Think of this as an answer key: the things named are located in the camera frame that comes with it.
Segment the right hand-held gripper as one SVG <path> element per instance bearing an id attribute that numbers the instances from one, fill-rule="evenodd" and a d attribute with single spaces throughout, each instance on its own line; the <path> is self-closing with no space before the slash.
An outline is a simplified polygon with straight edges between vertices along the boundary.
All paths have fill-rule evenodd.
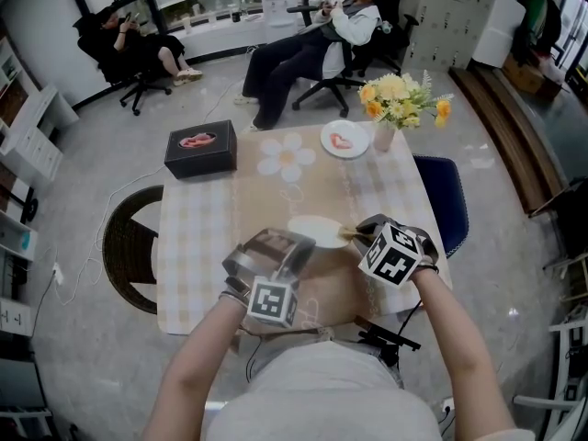
<path id="1" fill-rule="evenodd" d="M 379 213 L 356 226 L 356 238 L 373 240 L 358 268 L 383 284 L 397 288 L 417 270 L 428 268 L 438 272 L 438 251 L 422 229 L 399 224 Z"/>

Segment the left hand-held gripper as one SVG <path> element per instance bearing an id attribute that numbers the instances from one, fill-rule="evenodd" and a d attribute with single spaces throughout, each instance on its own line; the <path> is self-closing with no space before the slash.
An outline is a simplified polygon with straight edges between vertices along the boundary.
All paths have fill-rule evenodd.
<path id="1" fill-rule="evenodd" d="M 236 298 L 256 321 L 291 328 L 298 306 L 298 279 L 315 246 L 313 239 L 299 233 L 263 229 L 223 260 L 224 293 Z"/>

